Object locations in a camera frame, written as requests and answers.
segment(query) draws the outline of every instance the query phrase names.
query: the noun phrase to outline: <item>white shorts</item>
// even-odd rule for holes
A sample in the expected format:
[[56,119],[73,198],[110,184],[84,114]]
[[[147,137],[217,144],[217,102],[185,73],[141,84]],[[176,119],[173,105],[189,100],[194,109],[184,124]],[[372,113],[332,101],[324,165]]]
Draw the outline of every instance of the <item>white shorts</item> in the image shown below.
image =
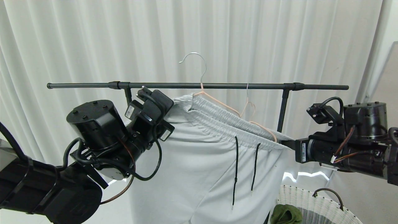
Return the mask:
[[[133,224],[262,224],[275,205],[288,148],[253,134],[253,124],[221,116],[227,111],[202,97],[190,94],[174,101],[166,120],[176,129],[161,142],[160,169],[149,181],[135,180],[130,189]],[[154,145],[137,161],[137,173],[150,175],[157,161]]]

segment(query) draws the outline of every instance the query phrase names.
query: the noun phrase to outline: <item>green cloth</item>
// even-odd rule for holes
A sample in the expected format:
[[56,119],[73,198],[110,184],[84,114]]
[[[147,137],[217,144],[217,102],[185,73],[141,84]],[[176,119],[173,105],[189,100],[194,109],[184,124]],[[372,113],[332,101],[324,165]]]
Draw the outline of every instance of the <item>green cloth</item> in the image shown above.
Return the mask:
[[277,204],[271,215],[271,224],[300,224],[301,211],[289,204]]

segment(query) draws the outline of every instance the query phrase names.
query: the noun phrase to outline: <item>robotic arm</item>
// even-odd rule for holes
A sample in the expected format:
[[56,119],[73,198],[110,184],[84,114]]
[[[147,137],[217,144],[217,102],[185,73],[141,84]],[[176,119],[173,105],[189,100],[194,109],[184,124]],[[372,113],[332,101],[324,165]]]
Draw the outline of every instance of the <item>robotic arm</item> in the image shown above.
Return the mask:
[[[118,82],[111,84],[112,88],[119,87]],[[56,224],[80,224],[99,205],[123,194],[133,178],[150,180],[162,159],[158,139],[166,141],[174,131],[164,120],[174,102],[160,91],[151,92],[146,87],[137,94],[143,104],[131,100],[129,90],[125,94],[125,116],[131,120],[127,126],[109,100],[87,102],[67,115],[67,122],[79,138],[67,147],[63,165],[58,167],[24,155],[0,123],[0,132],[7,139],[0,140],[0,209],[45,215]],[[339,113],[326,105],[331,100],[339,100]],[[318,124],[328,123],[331,128],[305,139],[282,141],[296,151],[297,162],[315,161],[398,185],[398,128],[388,130],[385,103],[343,106],[340,98],[333,97],[314,104],[307,112]],[[135,172],[135,161],[154,143],[159,149],[158,165],[152,175],[142,177]],[[76,144],[78,149],[70,153]],[[75,162],[68,166],[69,155]],[[101,188],[108,184],[97,171],[116,180],[130,175],[132,178],[124,191],[101,202]]]

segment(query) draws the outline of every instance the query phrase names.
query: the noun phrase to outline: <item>horizontal bar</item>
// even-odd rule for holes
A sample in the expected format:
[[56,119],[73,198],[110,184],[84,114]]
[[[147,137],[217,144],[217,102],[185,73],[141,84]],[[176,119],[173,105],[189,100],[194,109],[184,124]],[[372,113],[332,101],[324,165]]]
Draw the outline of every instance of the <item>horizontal bar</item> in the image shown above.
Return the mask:
[[[128,83],[128,82],[110,82],[110,83],[48,83],[48,88],[180,88],[180,89],[200,89],[200,83]],[[283,89],[283,90],[348,90],[347,85],[319,85],[302,83],[203,83],[207,89]]]

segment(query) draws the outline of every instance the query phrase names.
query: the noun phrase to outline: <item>clothing rack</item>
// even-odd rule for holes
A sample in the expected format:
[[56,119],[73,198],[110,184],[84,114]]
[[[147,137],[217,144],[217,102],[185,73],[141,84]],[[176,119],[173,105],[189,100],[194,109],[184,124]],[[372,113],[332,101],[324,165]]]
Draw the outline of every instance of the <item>clothing rack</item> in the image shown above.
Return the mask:
[[[127,103],[132,101],[132,88],[170,88],[170,89],[200,89],[200,83],[130,83],[113,81],[109,83],[48,83],[47,88],[112,88],[123,89],[125,91]],[[287,99],[290,91],[299,91],[304,89],[316,90],[348,90],[347,85],[320,85],[303,83],[203,83],[204,89],[279,89],[283,90],[282,104],[279,113],[278,132],[282,132],[283,121],[285,119]]]

